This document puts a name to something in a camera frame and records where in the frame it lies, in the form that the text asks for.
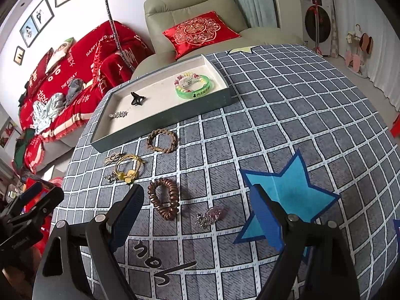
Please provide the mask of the pink crystal hair clip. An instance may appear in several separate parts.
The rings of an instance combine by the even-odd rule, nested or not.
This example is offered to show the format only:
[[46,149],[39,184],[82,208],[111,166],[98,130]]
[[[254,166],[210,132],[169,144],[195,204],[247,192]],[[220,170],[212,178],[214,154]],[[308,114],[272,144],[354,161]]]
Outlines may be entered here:
[[199,228],[206,229],[219,220],[221,220],[227,213],[227,210],[221,206],[213,206],[206,210],[205,213],[196,214],[196,225]]

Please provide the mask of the silver star hair clip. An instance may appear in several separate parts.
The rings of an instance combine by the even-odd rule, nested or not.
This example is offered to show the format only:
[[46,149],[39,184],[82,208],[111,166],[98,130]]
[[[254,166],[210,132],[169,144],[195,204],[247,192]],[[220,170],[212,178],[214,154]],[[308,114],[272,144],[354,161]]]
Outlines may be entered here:
[[128,111],[119,111],[110,114],[108,117],[111,119],[118,119],[118,118],[124,118],[128,115]]

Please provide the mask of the black claw hair clip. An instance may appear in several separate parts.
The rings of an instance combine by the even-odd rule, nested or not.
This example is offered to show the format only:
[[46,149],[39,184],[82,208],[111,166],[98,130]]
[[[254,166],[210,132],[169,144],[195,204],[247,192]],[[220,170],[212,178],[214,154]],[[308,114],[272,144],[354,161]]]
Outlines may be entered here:
[[131,92],[131,97],[132,97],[132,101],[131,101],[131,105],[132,106],[142,106],[143,105],[143,101],[145,101],[145,96],[141,96],[139,94],[137,94],[136,92]]

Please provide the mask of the grey rectangular jewelry tray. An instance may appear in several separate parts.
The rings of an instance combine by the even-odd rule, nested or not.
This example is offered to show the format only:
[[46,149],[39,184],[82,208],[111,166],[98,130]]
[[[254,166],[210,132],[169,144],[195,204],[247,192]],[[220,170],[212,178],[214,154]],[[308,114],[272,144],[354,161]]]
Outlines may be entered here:
[[[211,81],[211,89],[201,97],[183,99],[178,96],[174,81],[178,75],[195,73]],[[132,106],[131,92],[146,99],[142,106]],[[103,153],[121,144],[168,127],[180,121],[232,104],[228,83],[211,63],[211,57],[196,55],[152,71],[108,91],[97,108],[90,144]],[[109,118],[119,111],[128,111],[123,118]]]

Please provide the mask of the blue star patch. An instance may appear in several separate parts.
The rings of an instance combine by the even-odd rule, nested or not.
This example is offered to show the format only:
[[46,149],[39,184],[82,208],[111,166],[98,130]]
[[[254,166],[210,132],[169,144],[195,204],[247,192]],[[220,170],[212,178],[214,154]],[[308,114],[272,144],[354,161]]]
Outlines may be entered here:
[[[313,223],[336,203],[340,196],[313,185],[305,160],[298,150],[279,173],[241,169],[241,176],[250,188],[260,184],[268,197],[279,203],[287,214],[297,215],[303,222]],[[242,227],[235,244],[267,240],[251,205],[250,215]]]

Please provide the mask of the silver rhinestone brooch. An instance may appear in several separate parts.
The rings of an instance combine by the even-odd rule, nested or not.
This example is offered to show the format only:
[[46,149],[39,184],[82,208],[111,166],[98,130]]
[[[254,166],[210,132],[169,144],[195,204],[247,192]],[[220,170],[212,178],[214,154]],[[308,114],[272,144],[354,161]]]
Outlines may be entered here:
[[118,180],[118,175],[117,175],[117,173],[116,172],[111,172],[110,174],[108,174],[108,175],[105,175],[104,176],[104,179],[108,182],[108,183],[113,183],[113,182],[116,182],[117,180]]

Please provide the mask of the grey checked tablecloth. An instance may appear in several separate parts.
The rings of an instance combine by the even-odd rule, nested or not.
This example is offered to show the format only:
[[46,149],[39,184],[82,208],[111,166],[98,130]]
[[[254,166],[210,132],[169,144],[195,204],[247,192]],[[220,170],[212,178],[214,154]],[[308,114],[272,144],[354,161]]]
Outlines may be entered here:
[[[174,180],[180,211],[164,220],[145,200],[115,257],[140,299],[253,299],[277,260],[265,240],[235,244],[252,210],[241,169],[279,173],[296,151],[311,184],[340,199],[316,219],[335,221],[348,243],[362,299],[371,299],[397,260],[399,147],[371,102],[340,71],[297,45],[212,53],[233,103],[171,126],[175,152],[145,137],[116,147],[138,155],[138,183]],[[197,213],[224,207],[203,229]]]

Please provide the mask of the pink star patch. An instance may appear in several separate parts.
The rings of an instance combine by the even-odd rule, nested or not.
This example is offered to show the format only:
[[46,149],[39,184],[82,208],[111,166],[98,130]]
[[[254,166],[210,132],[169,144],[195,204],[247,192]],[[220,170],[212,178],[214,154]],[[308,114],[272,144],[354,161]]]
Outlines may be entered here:
[[400,220],[394,219],[393,224],[394,224],[394,230],[396,232],[396,240],[398,243],[400,243]]

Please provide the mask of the grey clothes pile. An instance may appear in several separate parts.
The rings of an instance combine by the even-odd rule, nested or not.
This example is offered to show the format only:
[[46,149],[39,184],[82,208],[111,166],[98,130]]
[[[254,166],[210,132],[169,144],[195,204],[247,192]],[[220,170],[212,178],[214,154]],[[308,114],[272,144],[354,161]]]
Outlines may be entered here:
[[46,102],[34,101],[32,105],[32,125],[34,133],[39,135],[50,127],[54,119],[68,106],[70,106],[77,96],[84,90],[84,81],[74,78],[68,84],[68,91],[65,94],[55,93]]

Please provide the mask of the red blanket covered sofa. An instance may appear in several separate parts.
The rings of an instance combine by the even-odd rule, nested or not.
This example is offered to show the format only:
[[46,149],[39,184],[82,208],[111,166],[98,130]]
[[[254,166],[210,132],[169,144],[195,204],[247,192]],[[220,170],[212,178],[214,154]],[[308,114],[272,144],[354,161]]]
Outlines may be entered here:
[[[22,136],[15,143],[11,165],[20,174],[24,170],[41,171],[77,145],[85,126],[108,90],[131,79],[141,61],[152,50],[132,29],[120,22],[97,26],[74,43],[66,40],[57,50],[50,49],[26,83],[19,99]],[[55,93],[67,94],[73,79],[82,79],[83,91],[39,135],[31,128],[33,102],[47,102]]]

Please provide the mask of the yellow star patch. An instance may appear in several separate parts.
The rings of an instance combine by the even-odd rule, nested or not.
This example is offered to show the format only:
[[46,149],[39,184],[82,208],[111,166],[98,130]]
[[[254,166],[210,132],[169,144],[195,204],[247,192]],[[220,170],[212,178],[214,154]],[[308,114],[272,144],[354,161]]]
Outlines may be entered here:
[[256,46],[247,46],[247,47],[239,47],[235,49],[231,49],[230,51],[227,52],[227,54],[234,54],[234,53],[246,53],[246,54],[252,54],[253,51],[252,49],[255,48]]

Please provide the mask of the slipper rack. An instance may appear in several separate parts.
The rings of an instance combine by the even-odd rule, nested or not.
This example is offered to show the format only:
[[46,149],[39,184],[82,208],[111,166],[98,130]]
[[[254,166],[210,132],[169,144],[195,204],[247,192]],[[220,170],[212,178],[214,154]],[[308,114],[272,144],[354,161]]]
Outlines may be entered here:
[[347,49],[344,56],[346,67],[355,75],[361,78],[368,77],[366,62],[370,59],[374,40],[361,26],[356,24],[353,31],[346,35]]

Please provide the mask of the red embroidered cushion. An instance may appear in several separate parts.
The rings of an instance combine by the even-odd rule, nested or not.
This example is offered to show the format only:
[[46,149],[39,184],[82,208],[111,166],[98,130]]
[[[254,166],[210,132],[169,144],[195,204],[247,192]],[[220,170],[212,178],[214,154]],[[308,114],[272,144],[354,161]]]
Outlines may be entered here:
[[173,45],[176,60],[199,48],[240,37],[215,11],[181,22],[163,31],[163,35]]

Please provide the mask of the white curtain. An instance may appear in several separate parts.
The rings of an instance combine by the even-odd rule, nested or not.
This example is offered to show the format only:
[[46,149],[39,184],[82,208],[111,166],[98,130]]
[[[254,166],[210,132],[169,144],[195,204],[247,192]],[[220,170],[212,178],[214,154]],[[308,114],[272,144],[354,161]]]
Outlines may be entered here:
[[399,110],[399,37],[375,0],[334,0],[339,53],[345,55],[346,36],[356,25],[373,39],[366,61],[367,76]]

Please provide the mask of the small framed wall picture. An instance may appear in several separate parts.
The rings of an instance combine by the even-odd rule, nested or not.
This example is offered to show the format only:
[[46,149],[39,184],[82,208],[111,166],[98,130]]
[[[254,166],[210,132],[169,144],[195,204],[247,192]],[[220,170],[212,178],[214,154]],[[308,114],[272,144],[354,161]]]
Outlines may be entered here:
[[18,64],[18,66],[21,66],[22,62],[23,62],[23,59],[24,59],[24,56],[25,56],[25,50],[22,47],[17,46],[16,49],[15,49],[15,54],[14,54],[14,57],[13,57],[13,61],[16,64]]

